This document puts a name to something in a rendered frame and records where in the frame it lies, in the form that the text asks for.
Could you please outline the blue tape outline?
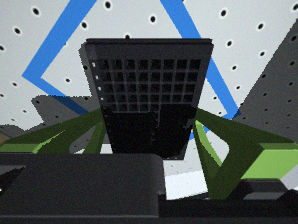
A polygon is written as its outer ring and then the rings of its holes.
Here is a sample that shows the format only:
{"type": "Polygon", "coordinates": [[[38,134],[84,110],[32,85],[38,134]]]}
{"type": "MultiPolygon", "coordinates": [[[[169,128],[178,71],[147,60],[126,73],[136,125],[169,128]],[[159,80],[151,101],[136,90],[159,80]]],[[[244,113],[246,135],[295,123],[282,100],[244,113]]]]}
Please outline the blue tape outline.
{"type": "MultiPolygon", "coordinates": [[[[22,77],[82,116],[89,113],[83,107],[43,80],[41,76],[82,22],[97,0],[70,0],[46,39],[22,74],[22,77]]],[[[182,38],[201,38],[182,0],[160,0],[182,38]]],[[[225,108],[222,116],[233,119],[241,115],[212,57],[206,78],[225,108]]]]}

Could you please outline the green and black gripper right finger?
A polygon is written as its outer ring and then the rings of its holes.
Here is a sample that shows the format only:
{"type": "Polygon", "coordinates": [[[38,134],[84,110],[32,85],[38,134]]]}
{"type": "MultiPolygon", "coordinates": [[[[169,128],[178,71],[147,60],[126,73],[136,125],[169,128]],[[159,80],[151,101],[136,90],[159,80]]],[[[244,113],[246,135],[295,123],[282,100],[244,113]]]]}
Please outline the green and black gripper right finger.
{"type": "Polygon", "coordinates": [[[293,140],[200,108],[192,131],[210,199],[226,199],[242,180],[280,180],[298,164],[298,144],[293,140]],[[202,124],[228,144],[223,163],[202,124]]]}

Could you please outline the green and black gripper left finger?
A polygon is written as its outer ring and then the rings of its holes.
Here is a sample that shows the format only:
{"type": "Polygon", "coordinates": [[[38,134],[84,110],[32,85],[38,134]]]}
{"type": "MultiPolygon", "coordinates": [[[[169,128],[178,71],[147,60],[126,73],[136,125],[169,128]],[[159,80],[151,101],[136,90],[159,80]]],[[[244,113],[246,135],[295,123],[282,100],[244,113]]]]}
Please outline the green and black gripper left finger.
{"type": "Polygon", "coordinates": [[[101,108],[82,116],[6,140],[0,145],[0,152],[70,154],[69,148],[71,143],[95,125],[96,127],[92,137],[82,154],[100,154],[106,132],[101,108]]]}

